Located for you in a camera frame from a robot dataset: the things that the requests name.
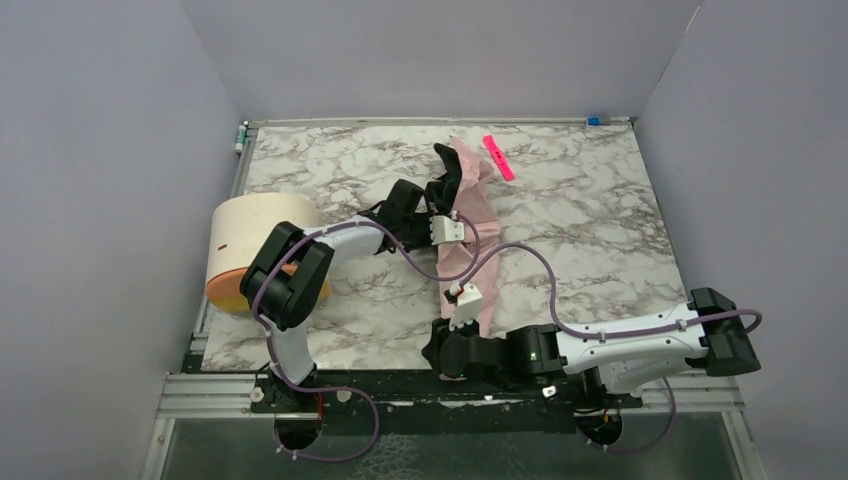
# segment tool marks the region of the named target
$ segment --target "cylindrical container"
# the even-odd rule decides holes
[[[323,225],[321,212],[312,202],[287,193],[243,195],[215,209],[206,264],[206,297],[213,305],[229,313],[248,310],[239,283],[271,230],[285,221],[299,228]],[[291,266],[284,268],[293,271]],[[321,296],[327,295],[325,283]]]

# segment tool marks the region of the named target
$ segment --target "marble surface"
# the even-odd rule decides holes
[[[334,223],[384,199],[397,179],[423,186],[444,172],[435,142],[460,137],[485,160],[494,135],[515,172],[487,193],[501,242],[539,250],[557,275],[558,314],[574,323],[643,315],[685,294],[636,138],[628,125],[280,127],[259,131],[245,194],[298,193]],[[435,271],[435,251],[415,257]],[[428,368],[420,355],[438,289],[400,255],[348,262],[330,273],[333,295],[307,320],[320,368]],[[549,285],[526,253],[501,255],[493,335],[548,323]],[[268,360],[250,317],[210,306],[203,370],[252,370]]]

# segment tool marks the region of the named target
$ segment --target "gray wall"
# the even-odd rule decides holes
[[[0,478],[134,478],[239,117],[177,0],[4,2],[0,65]]]
[[[846,20],[838,0],[707,0],[637,128],[686,284],[765,314],[739,381],[772,479],[844,476]]]
[[[638,115],[700,0],[182,0],[239,111]]]

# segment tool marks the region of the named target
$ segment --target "purple cable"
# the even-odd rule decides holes
[[[604,338],[602,338],[600,333],[584,333],[584,332],[581,332],[579,330],[575,330],[573,328],[570,328],[568,325],[566,325],[565,323],[563,323],[559,319],[559,316],[556,313],[556,300],[557,300],[557,296],[556,296],[556,275],[554,275],[554,270],[553,270],[553,268],[551,268],[551,264],[548,263],[548,261],[545,259],[545,257],[543,257],[542,254],[539,253],[535,248],[528,247],[527,245],[517,243],[517,242],[504,243],[504,244],[498,245],[497,247],[492,249],[492,251],[487,253],[483,257],[483,259],[480,260],[480,263],[478,263],[471,270],[471,273],[469,273],[467,277],[465,277],[463,280],[461,280],[459,282],[459,285],[463,286],[466,283],[468,283],[468,281],[471,279],[471,277],[476,275],[477,272],[480,270],[480,268],[486,262],[488,262],[490,258],[492,258],[494,255],[496,255],[501,250],[505,250],[507,248],[519,248],[521,250],[529,252],[531,255],[538,258],[540,262],[542,262],[542,265],[544,265],[545,270],[548,271],[548,277],[550,277],[550,283],[551,283],[551,299],[550,299],[551,319],[554,321],[556,326],[559,327],[560,330],[571,335],[572,337],[582,338],[582,339],[585,339],[585,340],[603,340],[604,338],[606,338],[606,339],[633,338],[633,337],[641,337],[641,336],[644,336],[644,335],[656,335],[656,334],[659,334],[659,333],[673,332],[675,330],[680,329],[680,325],[678,325],[677,323],[670,323],[670,324],[662,325],[662,326],[659,326],[659,327],[641,328],[641,329],[637,329],[637,330],[629,330],[629,331],[626,331],[626,332],[609,332],[609,333],[606,333],[604,335]],[[741,315],[753,315],[754,316],[754,321],[751,323],[751,325],[748,326],[748,328],[745,329],[748,333],[751,333],[752,331],[754,331],[754,329],[759,327],[760,323],[762,323],[762,321],[763,321],[763,315],[760,312],[758,312],[757,310],[740,308],[740,309],[737,309],[737,310],[731,310],[729,312],[714,313],[712,315],[704,315],[702,317],[696,317],[696,318],[687,320],[686,326],[699,325],[699,324],[704,323],[704,322],[711,322],[713,320],[724,320],[726,318],[738,317],[738,316],[741,316]]]
[[[477,258],[479,257],[479,252],[480,252],[480,233],[477,231],[477,227],[474,226],[474,223],[472,223],[471,220],[469,220],[467,217],[465,217],[464,215],[462,215],[460,213],[457,213],[457,217],[460,220],[462,220],[463,223],[468,225],[468,227],[471,228],[471,232],[474,234],[474,240],[475,240],[474,256],[471,259],[471,263],[468,265],[468,267],[463,272],[459,273],[458,275],[454,275],[454,276],[451,276],[451,277],[439,277],[437,275],[432,275],[432,274],[426,272],[418,264],[415,263],[415,261],[412,259],[412,257],[409,256],[409,254],[406,252],[406,250],[404,250],[403,245],[400,243],[400,241],[398,241],[398,239],[394,235],[392,235],[392,232],[390,232],[389,230],[387,230],[385,227],[383,227],[382,225],[380,225],[378,223],[374,223],[374,222],[345,222],[345,223],[340,223],[338,225],[333,225],[332,227],[329,227],[325,230],[318,230],[316,232],[313,232],[313,233],[310,233],[309,235],[304,236],[302,239],[300,239],[300,241],[295,243],[294,246],[289,249],[289,251],[287,251],[283,255],[283,258],[281,258],[280,261],[277,262],[277,264],[271,270],[271,272],[269,272],[268,277],[265,279],[264,282],[262,282],[262,285],[259,287],[259,290],[256,292],[256,296],[253,299],[253,305],[251,306],[251,312],[253,313],[253,318],[256,319],[256,321],[259,322],[265,328],[266,332],[269,332],[269,333],[272,332],[273,328],[274,328],[274,323],[271,320],[264,318],[264,316],[259,313],[259,304],[260,304],[260,301],[262,300],[262,297],[265,295],[265,292],[268,290],[268,286],[271,284],[271,281],[273,281],[274,277],[277,276],[277,272],[279,272],[280,269],[282,269],[283,265],[287,264],[289,262],[289,260],[291,260],[291,258],[294,256],[294,254],[297,253],[297,251],[300,250],[300,248],[302,248],[304,245],[306,245],[309,241],[314,240],[314,239],[321,237],[323,235],[326,235],[328,233],[337,232],[339,230],[344,230],[346,228],[355,228],[355,227],[362,226],[362,227],[369,227],[369,228],[375,228],[377,230],[380,230],[383,234],[385,234],[389,238],[389,240],[392,241],[392,243],[395,245],[395,247],[397,247],[397,250],[401,253],[401,255],[403,255],[404,258],[406,258],[406,260],[410,263],[410,265],[412,265],[419,273],[421,273],[425,277],[427,277],[431,280],[439,281],[439,282],[450,282],[450,281],[453,281],[453,280],[458,280],[459,278],[462,278],[465,274],[467,274],[468,272],[470,272],[474,268],[474,263],[477,261]],[[349,460],[353,460],[354,458],[359,457],[359,456],[365,454],[366,452],[368,452],[369,450],[371,450],[371,448],[377,442],[377,437],[380,434],[380,413],[377,410],[377,404],[374,402],[374,399],[371,398],[367,393],[363,392],[362,390],[360,390],[358,388],[353,388],[353,387],[306,388],[306,387],[301,387],[300,385],[296,385],[294,382],[289,380],[289,378],[288,378],[288,376],[286,376],[285,372],[283,372],[282,369],[279,368],[279,364],[280,364],[279,357],[277,357],[277,353],[274,351],[274,344],[273,344],[273,341],[271,340],[270,335],[268,335],[266,337],[265,343],[268,346],[268,353],[271,356],[271,364],[270,364],[271,370],[274,372],[275,375],[280,377],[280,379],[282,379],[283,382],[285,382],[286,386],[288,386],[292,390],[294,390],[296,392],[301,392],[301,393],[327,393],[327,392],[340,392],[340,391],[347,391],[347,392],[355,393],[355,394],[359,395],[360,397],[364,398],[365,401],[367,401],[369,406],[371,407],[371,411],[374,412],[374,431],[371,434],[371,438],[368,440],[368,443],[366,443],[365,446],[357,452],[351,453],[349,455],[341,456],[341,457],[323,457],[323,456],[320,456],[320,455],[313,455],[311,453],[297,453],[296,451],[289,450],[288,448],[286,448],[282,444],[282,442],[280,441],[279,437],[277,436],[277,432],[275,430],[274,431],[274,439],[277,442],[277,447],[278,447],[279,451],[284,451],[286,453],[290,453],[295,458],[297,456],[300,456],[300,457],[303,457],[303,458],[307,458],[309,460],[316,460],[316,461],[319,461],[319,462],[340,463],[340,462],[347,462]]]
[[[669,402],[671,402],[671,414],[668,418],[668,423],[665,426],[665,430],[663,430],[663,433],[661,433],[659,437],[651,440],[650,442],[646,443],[645,445],[642,445],[641,447],[622,448],[616,447],[615,445],[607,445],[607,447],[604,448],[603,445],[599,445],[593,442],[592,440],[589,440],[589,437],[587,437],[582,430],[577,429],[577,431],[580,432],[580,435],[587,440],[588,445],[591,445],[597,448],[598,450],[603,450],[604,453],[615,453],[617,455],[635,455],[637,453],[647,452],[648,450],[659,446],[670,436],[672,430],[674,430],[674,425],[677,424],[677,400],[674,398],[674,390],[671,388],[671,383],[669,383],[667,378],[663,377],[662,380],[663,383],[665,383],[665,388],[668,390],[668,399]]]

